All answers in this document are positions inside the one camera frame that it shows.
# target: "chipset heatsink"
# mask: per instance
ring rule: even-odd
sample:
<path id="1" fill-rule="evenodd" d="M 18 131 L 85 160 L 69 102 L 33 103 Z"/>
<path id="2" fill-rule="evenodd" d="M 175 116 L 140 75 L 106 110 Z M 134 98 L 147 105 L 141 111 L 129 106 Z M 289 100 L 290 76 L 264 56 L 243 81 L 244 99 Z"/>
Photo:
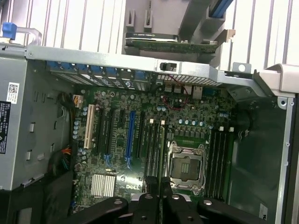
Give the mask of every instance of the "chipset heatsink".
<path id="1" fill-rule="evenodd" d="M 113 197 L 116 176 L 93 175 L 91 197 Z"/>

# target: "blue handle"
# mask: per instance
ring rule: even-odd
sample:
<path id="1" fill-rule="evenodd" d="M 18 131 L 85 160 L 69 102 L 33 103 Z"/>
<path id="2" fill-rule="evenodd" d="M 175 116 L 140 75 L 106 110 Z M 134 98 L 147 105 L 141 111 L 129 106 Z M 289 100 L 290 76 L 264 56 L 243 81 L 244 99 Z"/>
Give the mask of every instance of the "blue handle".
<path id="1" fill-rule="evenodd" d="M 15 35 L 17 33 L 17 25 L 12 22 L 4 22 L 2 26 L 3 37 L 15 40 Z"/>

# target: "black expansion slot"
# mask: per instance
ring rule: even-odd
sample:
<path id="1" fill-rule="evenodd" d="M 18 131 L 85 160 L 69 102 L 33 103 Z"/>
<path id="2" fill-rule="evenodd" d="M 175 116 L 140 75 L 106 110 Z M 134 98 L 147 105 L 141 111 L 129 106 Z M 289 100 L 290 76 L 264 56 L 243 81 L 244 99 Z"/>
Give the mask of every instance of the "black expansion slot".
<path id="1" fill-rule="evenodd" d="M 109 155 L 111 153 L 111 143 L 113 139 L 113 128 L 114 128 L 114 119 L 115 119 L 115 110 L 111 109 L 108 112 L 107 116 L 107 135 L 106 135 L 106 149 L 105 149 L 105 155 Z"/>
<path id="2" fill-rule="evenodd" d="M 125 110 L 120 110 L 120 117 L 118 120 L 118 127 L 124 127 L 126 123 L 126 112 Z"/>
<path id="3" fill-rule="evenodd" d="M 137 142 L 137 149 L 136 149 L 136 158 L 140 158 L 142 152 L 142 142 L 144 137 L 144 126 L 145 126 L 144 120 L 145 120 L 145 112 L 142 111 L 139 120 L 139 133 L 138 133 L 138 142 Z"/>
<path id="4" fill-rule="evenodd" d="M 105 110 L 100 108 L 99 110 L 99 128 L 98 128 L 98 134 L 97 134 L 97 150 L 96 153 L 99 154 L 100 153 L 100 146 L 101 146 L 101 142 L 102 142 L 102 134 L 103 134 L 103 123 L 104 123 L 104 117 L 105 117 Z"/>

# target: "motherboard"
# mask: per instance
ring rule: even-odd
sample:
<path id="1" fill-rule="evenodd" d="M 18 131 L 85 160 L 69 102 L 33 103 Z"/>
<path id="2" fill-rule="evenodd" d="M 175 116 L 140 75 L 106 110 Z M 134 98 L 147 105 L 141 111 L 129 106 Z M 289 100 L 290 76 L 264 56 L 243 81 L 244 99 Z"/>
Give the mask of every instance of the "motherboard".
<path id="1" fill-rule="evenodd" d="M 221 88 L 188 91 L 79 86 L 73 212 L 112 196 L 130 201 L 146 191 L 146 176 L 170 177 L 173 192 L 194 201 L 226 200 L 235 102 Z"/>

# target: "white connector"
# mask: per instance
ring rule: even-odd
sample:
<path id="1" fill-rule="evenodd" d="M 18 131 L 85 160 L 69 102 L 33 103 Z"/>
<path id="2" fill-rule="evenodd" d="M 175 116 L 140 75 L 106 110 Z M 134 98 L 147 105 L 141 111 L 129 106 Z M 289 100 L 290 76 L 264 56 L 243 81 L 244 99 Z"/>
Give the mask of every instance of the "white connector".
<path id="1" fill-rule="evenodd" d="M 92 104 L 88 105 L 84 148 L 90 148 L 92 144 L 94 113 L 95 113 L 95 105 Z"/>

